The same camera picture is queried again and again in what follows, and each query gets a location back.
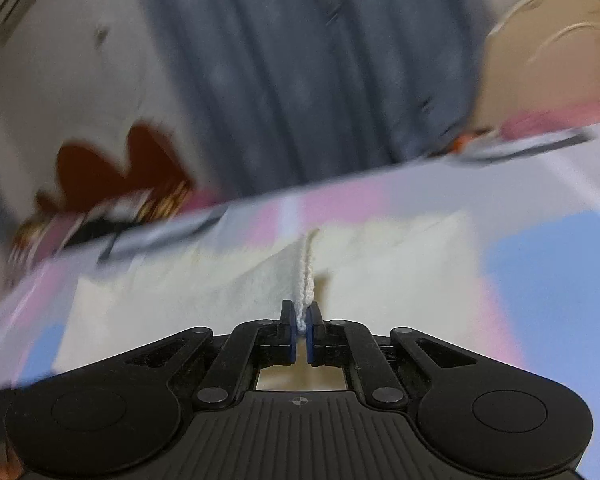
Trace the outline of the striped pink pillow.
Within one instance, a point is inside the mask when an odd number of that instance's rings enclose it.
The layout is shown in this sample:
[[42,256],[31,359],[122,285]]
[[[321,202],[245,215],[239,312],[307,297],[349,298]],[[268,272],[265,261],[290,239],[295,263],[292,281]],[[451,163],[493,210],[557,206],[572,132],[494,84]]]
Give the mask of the striped pink pillow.
[[14,288],[41,261],[66,246],[79,245],[111,233],[103,218],[85,214],[36,214],[18,228],[7,260],[6,284]]

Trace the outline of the blue-grey curtain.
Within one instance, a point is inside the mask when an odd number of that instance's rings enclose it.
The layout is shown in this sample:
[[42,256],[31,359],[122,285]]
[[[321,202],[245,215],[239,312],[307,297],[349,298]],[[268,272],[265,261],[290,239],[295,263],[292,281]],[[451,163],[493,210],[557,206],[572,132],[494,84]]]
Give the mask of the blue-grey curtain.
[[258,195],[447,148],[486,0],[142,0],[222,189]]

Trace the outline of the red white scalloped headboard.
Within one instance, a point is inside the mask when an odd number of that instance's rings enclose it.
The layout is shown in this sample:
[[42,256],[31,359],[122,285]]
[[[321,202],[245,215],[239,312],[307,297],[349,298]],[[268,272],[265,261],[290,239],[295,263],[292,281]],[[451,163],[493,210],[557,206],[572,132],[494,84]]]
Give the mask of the red white scalloped headboard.
[[35,194],[35,209],[42,214],[86,214],[106,200],[135,192],[171,191],[180,184],[196,188],[170,134],[143,120],[129,128],[121,162],[86,141],[62,144],[55,179],[57,196],[46,191]]

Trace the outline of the orange box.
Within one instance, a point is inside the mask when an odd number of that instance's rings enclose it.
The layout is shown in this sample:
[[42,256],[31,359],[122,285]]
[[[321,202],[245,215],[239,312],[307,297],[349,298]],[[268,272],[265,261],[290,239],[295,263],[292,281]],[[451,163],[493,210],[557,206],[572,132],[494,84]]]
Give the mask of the orange box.
[[464,151],[472,141],[479,139],[480,133],[475,131],[465,131],[461,133],[450,145],[449,152],[458,154]]

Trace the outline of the cream knit sweater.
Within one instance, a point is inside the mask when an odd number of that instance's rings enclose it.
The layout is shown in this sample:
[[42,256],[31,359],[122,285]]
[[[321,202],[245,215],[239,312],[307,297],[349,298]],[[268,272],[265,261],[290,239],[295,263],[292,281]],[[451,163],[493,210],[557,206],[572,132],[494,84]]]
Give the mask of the cream knit sweater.
[[68,372],[195,326],[227,334],[277,318],[284,301],[386,336],[406,326],[469,348],[479,313],[479,252],[463,211],[357,226],[327,223],[265,248],[199,245],[80,278],[55,372]]

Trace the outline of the dark floral pillow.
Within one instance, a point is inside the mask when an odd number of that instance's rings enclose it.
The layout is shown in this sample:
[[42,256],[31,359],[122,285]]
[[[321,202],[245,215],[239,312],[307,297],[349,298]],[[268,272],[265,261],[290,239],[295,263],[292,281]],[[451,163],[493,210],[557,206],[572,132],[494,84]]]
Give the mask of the dark floral pillow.
[[134,191],[105,200],[84,217],[81,225],[67,238],[64,248],[142,226],[168,220],[179,214],[206,209],[222,203],[222,198],[208,188],[197,188],[187,181],[168,182],[158,188]]

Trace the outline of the pink blanket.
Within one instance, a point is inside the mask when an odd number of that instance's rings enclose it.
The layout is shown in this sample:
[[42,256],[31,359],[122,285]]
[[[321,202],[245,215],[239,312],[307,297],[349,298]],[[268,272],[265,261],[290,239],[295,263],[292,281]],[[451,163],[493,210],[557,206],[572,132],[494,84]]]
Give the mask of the pink blanket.
[[600,124],[600,101],[518,114],[500,125],[500,135],[513,141],[595,124]]

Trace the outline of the beige arched headboard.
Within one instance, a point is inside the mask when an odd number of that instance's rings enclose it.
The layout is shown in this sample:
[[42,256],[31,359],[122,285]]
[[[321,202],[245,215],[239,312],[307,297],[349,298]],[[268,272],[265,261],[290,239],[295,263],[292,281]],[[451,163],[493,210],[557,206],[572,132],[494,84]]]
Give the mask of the beige arched headboard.
[[600,0],[520,0],[486,37],[470,124],[600,101]]

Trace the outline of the patterned pink blue bedsheet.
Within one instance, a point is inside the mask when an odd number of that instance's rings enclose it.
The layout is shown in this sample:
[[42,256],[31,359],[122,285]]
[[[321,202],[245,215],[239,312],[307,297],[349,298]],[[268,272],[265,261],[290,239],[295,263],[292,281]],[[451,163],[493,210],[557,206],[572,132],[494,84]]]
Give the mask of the patterned pink blue bedsheet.
[[[199,245],[265,248],[341,222],[463,211],[480,302],[469,348],[372,333],[406,393],[364,405],[338,367],[260,371],[234,405],[197,390],[225,338],[204,326],[68,372],[53,364],[80,278]],[[521,154],[446,156],[63,249],[0,305],[0,479],[600,479],[600,125]]]

